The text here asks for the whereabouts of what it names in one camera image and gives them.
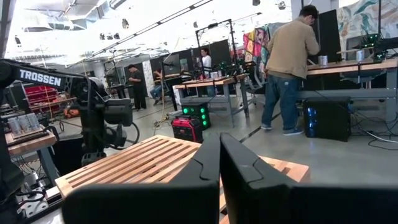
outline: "sneaker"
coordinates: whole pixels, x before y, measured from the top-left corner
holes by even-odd
[[[284,136],[293,136],[293,135],[298,135],[298,134],[303,134],[304,130],[301,128],[295,128],[293,130],[289,131],[284,131]]]
[[[264,129],[266,131],[270,131],[270,130],[272,130],[272,127],[270,125],[261,124],[261,129]]]

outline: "concrete floor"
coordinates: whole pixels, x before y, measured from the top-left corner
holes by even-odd
[[[239,102],[234,99],[233,105]],[[173,137],[172,128],[168,123],[154,132],[152,123],[162,117],[162,106],[152,106],[153,101],[147,99],[148,109],[134,112],[134,122],[139,126],[141,136],[140,141],[147,139],[154,134]],[[378,101],[372,101],[381,108],[377,113],[367,114],[373,118],[361,124],[366,130],[377,132],[386,131],[382,118],[383,106]],[[172,105],[165,106],[165,114],[173,111]],[[206,138],[210,133],[228,132],[250,150],[260,156],[267,156],[275,159],[296,162],[310,166],[311,180],[319,184],[359,184],[359,185],[387,185],[398,184],[396,170],[398,170],[398,152],[388,151],[372,146],[368,142],[372,140],[369,136],[351,136],[348,142],[339,142],[325,139],[310,139],[305,135],[283,136],[282,119],[277,116],[273,121],[274,129],[264,131],[259,129],[261,124],[262,105],[249,106],[250,118],[246,119],[244,113],[235,116],[236,126],[231,128],[230,120],[227,117],[220,117],[210,114],[212,127],[207,129],[203,135]],[[275,109],[274,114],[279,114],[279,108]],[[66,120],[65,132],[61,136],[68,136],[80,132],[80,119],[74,118]],[[125,128],[127,138],[135,140],[137,136],[134,127]],[[398,150],[396,143],[374,142],[375,145]],[[117,151],[107,149],[106,153],[112,154]],[[62,223],[59,211],[52,216],[41,219],[35,223]]]

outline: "red shelf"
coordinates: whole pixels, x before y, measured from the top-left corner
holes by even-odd
[[[35,106],[37,104],[44,104],[44,103],[51,103],[53,100],[57,98],[58,91],[55,88],[48,87],[48,86],[33,86],[33,87],[24,87],[26,99],[28,102],[29,107]],[[41,108],[40,111],[48,112],[50,111],[54,113],[60,110],[59,105],[53,105],[45,108]]]

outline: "blue jeans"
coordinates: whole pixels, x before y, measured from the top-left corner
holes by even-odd
[[[156,100],[162,95],[162,85],[156,85],[149,93]]]
[[[293,131],[299,116],[296,100],[299,92],[299,78],[279,78],[269,75],[266,85],[266,103],[262,112],[262,123],[271,126],[272,115],[278,100],[284,124],[284,132]]]

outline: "wooden slatted platform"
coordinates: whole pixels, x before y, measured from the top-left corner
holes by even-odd
[[[55,180],[66,197],[73,189],[87,184],[123,184],[170,181],[198,150],[200,144],[165,136],[154,136],[129,149],[92,163]],[[261,157],[297,182],[310,180],[308,166]],[[220,181],[220,211],[226,208]],[[228,216],[221,223],[227,224]]]

